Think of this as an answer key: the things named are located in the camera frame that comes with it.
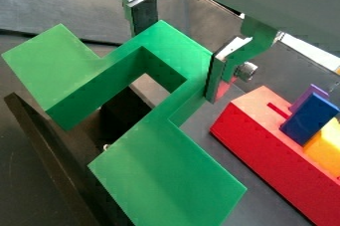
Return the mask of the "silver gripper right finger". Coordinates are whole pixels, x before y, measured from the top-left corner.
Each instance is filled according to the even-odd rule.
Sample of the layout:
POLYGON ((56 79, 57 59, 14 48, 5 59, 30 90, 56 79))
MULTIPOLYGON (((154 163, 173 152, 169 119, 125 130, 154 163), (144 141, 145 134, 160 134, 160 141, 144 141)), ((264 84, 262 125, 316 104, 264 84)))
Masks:
POLYGON ((233 36, 210 56, 204 97, 213 104, 236 80, 248 82, 257 70, 249 62, 276 42, 278 31, 245 16, 240 36, 233 36))

